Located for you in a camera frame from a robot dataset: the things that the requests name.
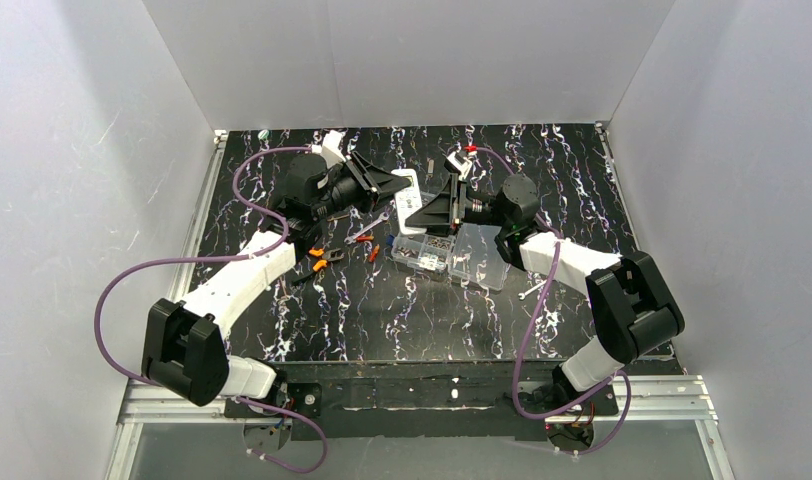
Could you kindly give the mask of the white AC remote control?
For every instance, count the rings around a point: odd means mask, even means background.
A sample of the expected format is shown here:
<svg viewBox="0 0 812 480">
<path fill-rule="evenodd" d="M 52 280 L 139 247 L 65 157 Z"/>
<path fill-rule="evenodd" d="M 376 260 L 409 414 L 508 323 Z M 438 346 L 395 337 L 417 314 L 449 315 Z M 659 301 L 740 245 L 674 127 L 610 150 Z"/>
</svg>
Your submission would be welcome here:
<svg viewBox="0 0 812 480">
<path fill-rule="evenodd" d="M 392 174 L 406 178 L 409 181 L 409 185 L 398 191 L 394 196 L 399 234 L 404 236 L 424 235 L 426 233 L 425 228 L 406 225 L 406 220 L 423 207 L 416 171 L 414 169 L 394 169 Z"/>
</svg>

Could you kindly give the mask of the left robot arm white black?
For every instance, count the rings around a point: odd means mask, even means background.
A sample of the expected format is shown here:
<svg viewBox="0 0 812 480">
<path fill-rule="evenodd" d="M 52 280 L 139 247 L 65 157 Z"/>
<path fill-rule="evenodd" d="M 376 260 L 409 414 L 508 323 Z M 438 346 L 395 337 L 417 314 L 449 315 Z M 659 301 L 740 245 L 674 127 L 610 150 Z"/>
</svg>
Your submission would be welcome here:
<svg viewBox="0 0 812 480">
<path fill-rule="evenodd" d="M 359 154 L 330 160 L 308 152 L 292 159 L 268 203 L 276 219 L 204 284 L 178 301 L 153 304 L 142 376 L 197 406 L 217 397 L 266 398 L 278 373 L 264 361 L 227 353 L 233 324 L 266 287 L 309 255 L 329 216 L 351 208 L 377 211 L 409 184 Z"/>
</svg>

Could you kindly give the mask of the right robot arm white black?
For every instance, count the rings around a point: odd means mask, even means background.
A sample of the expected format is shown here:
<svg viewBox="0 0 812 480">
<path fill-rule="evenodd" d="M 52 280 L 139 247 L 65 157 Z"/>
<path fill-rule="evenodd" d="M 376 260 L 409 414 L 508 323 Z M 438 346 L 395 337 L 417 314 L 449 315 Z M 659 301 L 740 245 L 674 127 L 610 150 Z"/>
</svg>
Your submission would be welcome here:
<svg viewBox="0 0 812 480">
<path fill-rule="evenodd" d="M 564 405 L 589 397 L 625 365 L 678 336 L 685 320 L 648 253 L 605 253 L 561 238 L 539 222 L 539 210 L 537 186 L 524 174 L 507 177 L 494 195 L 452 175 L 404 224 L 434 236 L 452 235 L 464 224 L 496 226 L 495 245 L 506 263 L 587 298 L 595 336 L 553 370 L 547 393 Z"/>
</svg>

